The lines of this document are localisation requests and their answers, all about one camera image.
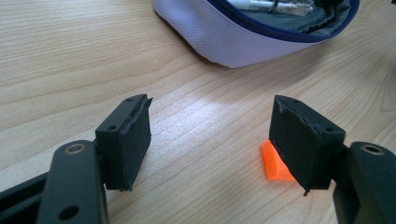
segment white pencil case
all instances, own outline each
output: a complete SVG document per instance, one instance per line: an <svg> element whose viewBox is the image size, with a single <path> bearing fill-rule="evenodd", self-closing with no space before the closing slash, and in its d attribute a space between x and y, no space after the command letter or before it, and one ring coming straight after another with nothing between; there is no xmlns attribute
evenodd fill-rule
<svg viewBox="0 0 396 224"><path fill-rule="evenodd" d="M355 17L360 0L329 2L323 7L316 3L303 17L240 10L227 0L153 0L153 7L199 54L235 68L305 49L340 34Z"/></svg>

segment table surface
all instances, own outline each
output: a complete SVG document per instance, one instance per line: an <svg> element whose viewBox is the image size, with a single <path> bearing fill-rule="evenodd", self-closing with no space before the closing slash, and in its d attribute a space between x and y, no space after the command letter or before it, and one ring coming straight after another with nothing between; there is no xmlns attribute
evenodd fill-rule
<svg viewBox="0 0 396 224"><path fill-rule="evenodd" d="M111 223L336 223L332 190L268 181L261 143L274 95L396 149L396 6L363 0L334 39L230 69L199 56L151 1L0 2L0 190L48 171L53 152L146 93L152 141Z"/></svg>

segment navy blue zipper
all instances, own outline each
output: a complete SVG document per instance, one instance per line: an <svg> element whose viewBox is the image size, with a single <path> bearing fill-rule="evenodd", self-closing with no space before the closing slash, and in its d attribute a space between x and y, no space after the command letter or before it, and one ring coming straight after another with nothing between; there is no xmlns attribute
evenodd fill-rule
<svg viewBox="0 0 396 224"><path fill-rule="evenodd" d="M327 36L317 36L310 34L302 34L298 32L282 30L276 28L274 26L263 24L259 21L256 21L250 18L248 15L244 14L242 11L234 7L227 0L207 0L213 7L215 7L218 11L228 17L230 20L234 21L238 25L248 29L251 32L254 32L259 35L265 35L274 39L289 41L289 42L298 42L298 43L316 43L326 39L330 39L338 34L340 34L347 25L352 21L358 12L360 0L350 0L349 13L346 17L346 20L343 24L331 35Z"/></svg>

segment clamp jaw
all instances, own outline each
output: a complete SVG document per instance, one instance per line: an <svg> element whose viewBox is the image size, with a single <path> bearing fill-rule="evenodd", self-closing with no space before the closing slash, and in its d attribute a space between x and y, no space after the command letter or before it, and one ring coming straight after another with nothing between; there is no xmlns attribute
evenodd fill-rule
<svg viewBox="0 0 396 224"><path fill-rule="evenodd" d="M301 101L275 97L269 140L305 195L334 180L339 223L395 223L395 155L371 143L346 147L345 136Z"/></svg>
<svg viewBox="0 0 396 224"><path fill-rule="evenodd" d="M47 173L0 193L0 223L108 223L107 189L132 190L149 148L146 94L124 100L94 141L59 147Z"/></svg>

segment metal rivet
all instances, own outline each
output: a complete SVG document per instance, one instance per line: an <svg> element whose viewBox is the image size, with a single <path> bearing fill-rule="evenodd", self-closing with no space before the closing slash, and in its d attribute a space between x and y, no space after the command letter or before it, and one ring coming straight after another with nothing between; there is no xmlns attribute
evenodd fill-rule
<svg viewBox="0 0 396 224"><path fill-rule="evenodd" d="M80 151L85 149L85 145L84 144L74 144L71 146L68 146L65 150L64 153L68 154L68 155L73 155L73 154L77 154Z"/></svg>

